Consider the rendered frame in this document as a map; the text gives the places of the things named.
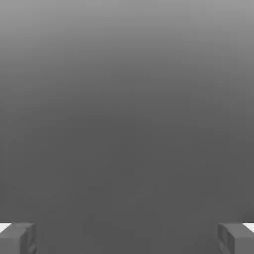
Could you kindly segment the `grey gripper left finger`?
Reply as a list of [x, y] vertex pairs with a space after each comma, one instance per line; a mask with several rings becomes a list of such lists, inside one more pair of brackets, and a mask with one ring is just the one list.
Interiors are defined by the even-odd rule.
[[34, 223], [0, 223], [0, 254], [37, 254]]

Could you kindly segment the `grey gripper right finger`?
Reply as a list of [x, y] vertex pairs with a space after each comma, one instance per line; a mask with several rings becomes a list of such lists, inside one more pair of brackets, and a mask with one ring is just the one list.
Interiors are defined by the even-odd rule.
[[217, 239], [221, 254], [254, 254], [254, 223], [220, 223]]

